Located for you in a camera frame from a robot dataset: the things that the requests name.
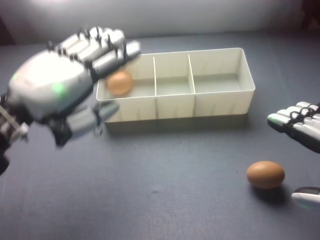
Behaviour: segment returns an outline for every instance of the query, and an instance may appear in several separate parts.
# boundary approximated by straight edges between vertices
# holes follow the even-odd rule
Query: gray tablecloth
[[[319,40],[310,33],[141,39],[143,53],[243,48],[256,85],[248,115],[114,123],[104,136],[88,134],[63,150],[33,125],[29,143],[6,154],[0,239],[319,239],[320,214],[296,207],[290,194],[320,186],[320,155],[266,123],[277,110],[320,101]],[[43,48],[0,47],[3,92]],[[262,160],[286,172],[283,188],[269,195],[246,179]]]

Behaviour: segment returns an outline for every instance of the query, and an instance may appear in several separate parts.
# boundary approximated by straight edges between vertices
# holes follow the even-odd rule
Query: table surface
[[[320,100],[320,34],[241,33],[140,39],[143,53],[240,47],[256,91],[245,116],[114,123],[55,147],[33,125],[0,176],[4,240],[318,239],[320,214],[290,201],[320,187],[320,155],[277,133],[267,116]],[[43,45],[0,47],[0,89]],[[283,187],[253,189],[246,170],[270,160]]]

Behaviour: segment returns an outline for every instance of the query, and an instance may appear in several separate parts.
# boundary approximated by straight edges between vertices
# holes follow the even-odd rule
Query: egg
[[[123,95],[133,88],[134,81],[128,72],[118,71],[106,79],[105,85],[113,95]]]
[[[273,161],[258,161],[252,164],[246,171],[248,181],[261,189],[273,189],[279,187],[285,179],[285,170],[281,165]]]

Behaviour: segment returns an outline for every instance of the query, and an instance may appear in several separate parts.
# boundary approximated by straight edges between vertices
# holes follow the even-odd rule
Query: plastic tray
[[[99,102],[120,105],[108,122],[246,114],[255,91],[241,48],[142,54],[123,70],[134,81],[126,96],[98,84]]]

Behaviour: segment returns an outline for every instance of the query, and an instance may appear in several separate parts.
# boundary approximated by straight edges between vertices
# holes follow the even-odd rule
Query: background wall
[[[127,37],[290,29],[300,0],[0,0],[18,44],[61,41],[82,26]]]

